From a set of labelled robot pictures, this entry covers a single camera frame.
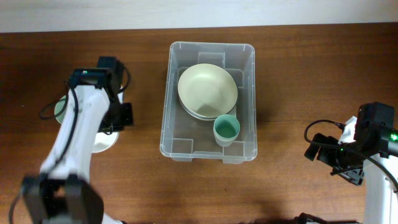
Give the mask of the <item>white bowl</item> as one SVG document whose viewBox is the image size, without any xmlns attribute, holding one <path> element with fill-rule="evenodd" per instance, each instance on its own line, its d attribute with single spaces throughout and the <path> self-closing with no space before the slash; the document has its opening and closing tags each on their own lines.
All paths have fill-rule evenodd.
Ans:
<svg viewBox="0 0 398 224">
<path fill-rule="evenodd" d="M 118 137 L 118 132 L 112 134 L 97 133 L 92 153 L 100 153 L 109 149 L 116 143 Z"/>
</svg>

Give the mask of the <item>green bowl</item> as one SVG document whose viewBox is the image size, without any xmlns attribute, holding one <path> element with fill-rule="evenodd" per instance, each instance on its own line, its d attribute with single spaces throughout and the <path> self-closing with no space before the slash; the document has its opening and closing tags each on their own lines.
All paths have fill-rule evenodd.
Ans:
<svg viewBox="0 0 398 224">
<path fill-rule="evenodd" d="M 67 105 L 67 97 L 66 96 L 61 97 L 55 104 L 54 115 L 55 115 L 55 119 L 60 124 L 62 124 L 64 116 L 65 116 L 65 112 L 66 112 L 65 106 L 66 105 Z"/>
</svg>

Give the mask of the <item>clear plastic storage bin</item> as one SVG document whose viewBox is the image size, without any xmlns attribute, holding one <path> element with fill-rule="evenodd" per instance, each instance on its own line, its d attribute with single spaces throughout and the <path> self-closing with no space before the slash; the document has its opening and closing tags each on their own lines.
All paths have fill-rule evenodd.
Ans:
<svg viewBox="0 0 398 224">
<path fill-rule="evenodd" d="M 177 84 L 181 74 L 198 63 L 225 69 L 238 88 L 236 106 L 230 111 L 241 126 L 228 147 L 216 143 L 213 121 L 194 118 L 182 106 Z M 160 152 L 175 161 L 219 159 L 241 164 L 257 156 L 255 49 L 249 44 L 174 42 L 170 46 Z"/>
</svg>

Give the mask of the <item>blue bowl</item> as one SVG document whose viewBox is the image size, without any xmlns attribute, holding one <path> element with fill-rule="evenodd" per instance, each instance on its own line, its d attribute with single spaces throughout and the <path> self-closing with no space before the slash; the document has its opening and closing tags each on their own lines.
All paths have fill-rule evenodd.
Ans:
<svg viewBox="0 0 398 224">
<path fill-rule="evenodd" d="M 233 105 L 233 107 L 227 112 L 223 113 L 223 108 L 219 109 L 214 105 L 202 104 L 196 110 L 191 110 L 188 106 L 186 106 L 182 100 L 179 100 L 182 108 L 195 119 L 199 119 L 202 121 L 215 121 L 221 115 L 230 114 L 232 116 L 236 116 L 236 108 L 237 104 Z"/>
</svg>

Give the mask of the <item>cream bowl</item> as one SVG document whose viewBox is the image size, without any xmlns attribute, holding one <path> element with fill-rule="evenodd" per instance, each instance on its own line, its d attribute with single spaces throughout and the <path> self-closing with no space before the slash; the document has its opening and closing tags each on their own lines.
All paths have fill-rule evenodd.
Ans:
<svg viewBox="0 0 398 224">
<path fill-rule="evenodd" d="M 178 97 L 191 110 L 214 105 L 227 113 L 238 100 L 238 86 L 223 68 L 201 63 L 187 68 L 178 79 Z"/>
</svg>

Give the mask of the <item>green cup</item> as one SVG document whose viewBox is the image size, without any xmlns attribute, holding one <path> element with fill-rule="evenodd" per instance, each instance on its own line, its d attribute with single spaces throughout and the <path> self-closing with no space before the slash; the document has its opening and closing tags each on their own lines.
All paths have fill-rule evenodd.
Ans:
<svg viewBox="0 0 398 224">
<path fill-rule="evenodd" d="M 223 114 L 217 117 L 213 123 L 213 134 L 216 143 L 221 147 L 230 146 L 240 132 L 238 119 L 230 114 Z"/>
</svg>

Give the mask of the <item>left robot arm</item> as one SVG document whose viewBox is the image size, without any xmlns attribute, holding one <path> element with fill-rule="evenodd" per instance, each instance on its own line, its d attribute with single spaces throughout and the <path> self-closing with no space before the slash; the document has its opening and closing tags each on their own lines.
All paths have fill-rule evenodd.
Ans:
<svg viewBox="0 0 398 224">
<path fill-rule="evenodd" d="M 117 223 L 90 185 L 95 138 L 106 113 L 122 104 L 125 69 L 79 68 L 70 76 L 66 113 L 38 176 L 24 177 L 20 197 L 32 223 Z"/>
</svg>

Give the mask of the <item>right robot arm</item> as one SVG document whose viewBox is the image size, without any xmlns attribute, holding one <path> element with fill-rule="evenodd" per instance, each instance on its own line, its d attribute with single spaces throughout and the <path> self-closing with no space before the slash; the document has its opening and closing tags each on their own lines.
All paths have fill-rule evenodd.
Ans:
<svg viewBox="0 0 398 224">
<path fill-rule="evenodd" d="M 317 123 L 331 123 L 343 130 L 335 139 L 320 133 L 308 138 Z M 385 121 L 350 118 L 345 124 L 327 119 L 310 123 L 304 131 L 310 144 L 305 156 L 318 159 L 354 185 L 365 181 L 365 223 L 397 223 L 397 130 Z"/>
</svg>

